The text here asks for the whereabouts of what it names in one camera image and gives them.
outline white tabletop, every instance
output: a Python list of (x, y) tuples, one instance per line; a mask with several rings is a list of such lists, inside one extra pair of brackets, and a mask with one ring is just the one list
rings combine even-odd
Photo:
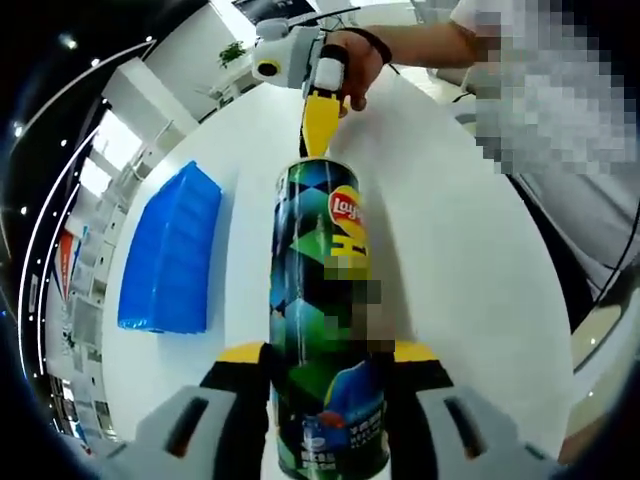
[[(298, 157), (302, 99), (264, 84), (213, 115), (144, 181), (116, 247), (105, 301), (103, 374), (123, 439), (223, 347), (269, 335), (277, 176)], [(473, 137), (390, 71), (363, 113), (342, 121), (330, 155), (360, 179), (382, 311), (396, 335), (428, 344), (456, 384), (478, 390), (551, 455), (571, 406), (566, 309), (545, 245)], [(120, 282), (149, 198), (196, 160), (224, 190), (212, 251), (209, 330), (155, 335), (117, 327)]]

